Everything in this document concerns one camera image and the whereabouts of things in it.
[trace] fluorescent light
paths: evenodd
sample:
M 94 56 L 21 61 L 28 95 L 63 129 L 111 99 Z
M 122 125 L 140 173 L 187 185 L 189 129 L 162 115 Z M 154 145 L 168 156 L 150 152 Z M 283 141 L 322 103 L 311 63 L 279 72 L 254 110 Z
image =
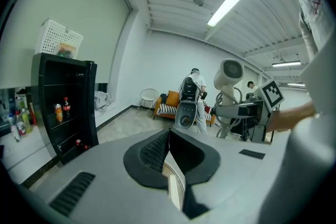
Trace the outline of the fluorescent light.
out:
M 298 87 L 305 87 L 306 86 L 304 84 L 298 84 L 298 83 L 288 83 L 287 85 L 289 85 L 289 86 L 298 86 Z
M 274 63 L 272 66 L 274 66 L 274 67 L 285 67 L 285 66 L 299 66 L 300 64 L 301 64 L 300 61 L 294 61 L 294 62 Z
M 239 2 L 239 0 L 224 0 L 218 11 L 212 16 L 208 25 L 214 27 Z

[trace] striped cushion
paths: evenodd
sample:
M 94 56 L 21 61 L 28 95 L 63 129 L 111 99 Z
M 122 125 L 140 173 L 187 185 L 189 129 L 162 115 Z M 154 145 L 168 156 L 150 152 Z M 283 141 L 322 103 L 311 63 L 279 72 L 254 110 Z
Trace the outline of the striped cushion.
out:
M 169 115 L 174 115 L 176 114 L 176 110 L 177 108 L 174 106 L 169 106 L 169 105 L 165 105 L 165 104 L 161 104 L 160 108 L 158 109 L 157 114 L 169 114 Z
M 211 115 L 205 112 L 205 120 L 211 121 Z
M 174 106 L 169 106 L 169 105 L 165 105 L 165 104 L 161 104 L 160 108 L 158 109 L 157 114 L 166 114 L 166 115 L 175 115 L 177 111 L 177 108 Z M 212 117 L 210 114 L 205 112 L 205 120 L 207 121 L 211 121 Z

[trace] white basket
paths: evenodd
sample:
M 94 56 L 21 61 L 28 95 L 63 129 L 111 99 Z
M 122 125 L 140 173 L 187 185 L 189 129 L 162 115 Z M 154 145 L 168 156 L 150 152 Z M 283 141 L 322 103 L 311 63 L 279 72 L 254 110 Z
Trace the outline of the white basket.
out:
M 76 48 L 72 53 L 72 58 L 76 59 L 83 38 L 83 35 L 66 25 L 61 24 L 52 18 L 48 18 L 41 26 L 35 53 L 45 52 L 47 54 L 56 55 L 58 45 L 60 43 L 65 43 Z

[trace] black cabinet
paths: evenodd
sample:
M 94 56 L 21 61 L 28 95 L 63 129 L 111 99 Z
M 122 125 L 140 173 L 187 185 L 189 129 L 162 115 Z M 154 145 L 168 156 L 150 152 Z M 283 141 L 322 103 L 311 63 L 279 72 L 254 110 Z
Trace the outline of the black cabinet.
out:
M 85 149 L 76 145 L 98 145 L 94 117 L 94 82 L 97 65 L 50 54 L 36 54 L 31 68 L 31 94 L 37 125 L 49 151 L 67 163 Z M 68 97 L 70 116 L 63 111 L 58 122 L 55 104 L 64 105 Z

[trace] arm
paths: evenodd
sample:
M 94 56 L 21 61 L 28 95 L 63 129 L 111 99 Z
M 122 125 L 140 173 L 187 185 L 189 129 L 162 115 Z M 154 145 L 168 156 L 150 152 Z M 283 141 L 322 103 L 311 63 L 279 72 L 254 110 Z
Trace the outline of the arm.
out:
M 312 101 L 297 108 L 273 111 L 267 126 L 267 132 L 278 129 L 292 129 L 299 121 L 312 117 L 315 113 Z
M 201 84 L 201 93 L 205 93 L 206 84 L 205 84 L 205 80 L 203 77 L 201 78 L 200 84 Z
M 300 16 L 299 26 L 302 32 L 304 43 L 306 43 L 306 46 L 307 46 L 309 60 L 311 61 L 314 58 L 314 56 L 318 53 L 318 49 L 314 41 L 313 35 L 311 31 L 308 29 L 307 24 L 304 21 L 304 14 L 303 14 L 302 9 L 300 11 L 299 16 Z

